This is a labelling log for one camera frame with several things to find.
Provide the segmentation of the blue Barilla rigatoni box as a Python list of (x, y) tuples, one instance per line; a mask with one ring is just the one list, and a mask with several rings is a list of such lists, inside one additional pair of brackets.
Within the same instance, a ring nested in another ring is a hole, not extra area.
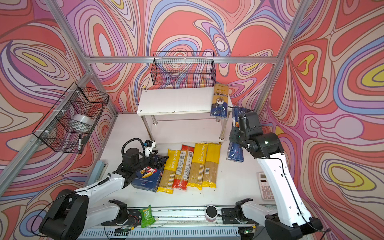
[(150, 192), (156, 192), (162, 177), (162, 174), (154, 174), (154, 169), (146, 167), (143, 170), (137, 172), (137, 177), (131, 182), (131, 185), (139, 190), (145, 190)]

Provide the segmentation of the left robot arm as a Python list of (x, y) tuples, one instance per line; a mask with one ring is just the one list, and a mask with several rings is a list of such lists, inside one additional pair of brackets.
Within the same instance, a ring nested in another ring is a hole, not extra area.
[(159, 156), (157, 150), (128, 149), (118, 168), (103, 180), (74, 191), (61, 191), (41, 221), (39, 232), (53, 240), (76, 240), (84, 230), (105, 222), (125, 224), (129, 219), (127, 204), (110, 200), (96, 207), (95, 203), (129, 186), (144, 168), (162, 168), (168, 158)]

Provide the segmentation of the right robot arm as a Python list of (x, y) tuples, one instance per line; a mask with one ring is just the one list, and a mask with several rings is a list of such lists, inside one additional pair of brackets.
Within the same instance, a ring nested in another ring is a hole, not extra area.
[(229, 140), (258, 161), (277, 205), (272, 211), (251, 199), (238, 201), (243, 219), (263, 226), (272, 240), (299, 240), (323, 230), (321, 220), (311, 215), (298, 193), (279, 137), (263, 132), (257, 113), (239, 114), (239, 125), (232, 128)]

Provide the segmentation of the blue Barilla spaghetti box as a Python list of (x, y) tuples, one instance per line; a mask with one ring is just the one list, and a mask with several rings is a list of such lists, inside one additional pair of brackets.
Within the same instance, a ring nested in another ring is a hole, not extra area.
[[(232, 108), (232, 127), (239, 127), (239, 114), (247, 113), (249, 110), (246, 108), (235, 106)], [(229, 143), (227, 152), (227, 160), (242, 163), (244, 161), (243, 148), (236, 143)]]

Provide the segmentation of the clear blue spaghetti bag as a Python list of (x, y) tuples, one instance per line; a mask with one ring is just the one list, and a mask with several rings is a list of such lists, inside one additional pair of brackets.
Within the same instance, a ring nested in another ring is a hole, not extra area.
[(229, 86), (215, 83), (210, 116), (220, 119), (228, 117)]

